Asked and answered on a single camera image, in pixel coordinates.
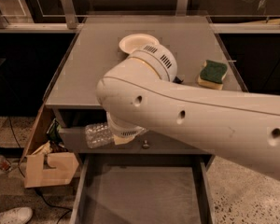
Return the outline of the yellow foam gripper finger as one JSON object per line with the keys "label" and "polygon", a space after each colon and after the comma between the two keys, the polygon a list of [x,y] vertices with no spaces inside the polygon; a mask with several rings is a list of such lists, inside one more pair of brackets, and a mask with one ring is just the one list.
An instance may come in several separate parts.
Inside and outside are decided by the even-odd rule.
{"label": "yellow foam gripper finger", "polygon": [[114,143],[116,145],[124,145],[124,144],[127,144],[127,143],[131,142],[132,140],[134,140],[133,136],[119,137],[119,136],[113,135],[113,138],[114,138]]}

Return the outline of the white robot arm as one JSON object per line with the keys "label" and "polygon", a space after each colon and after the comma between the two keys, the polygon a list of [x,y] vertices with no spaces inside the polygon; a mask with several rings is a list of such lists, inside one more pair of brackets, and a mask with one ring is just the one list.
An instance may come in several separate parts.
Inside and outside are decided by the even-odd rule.
{"label": "white robot arm", "polygon": [[100,79],[111,117],[233,161],[280,181],[280,96],[216,91],[173,82],[162,45],[144,45]]}

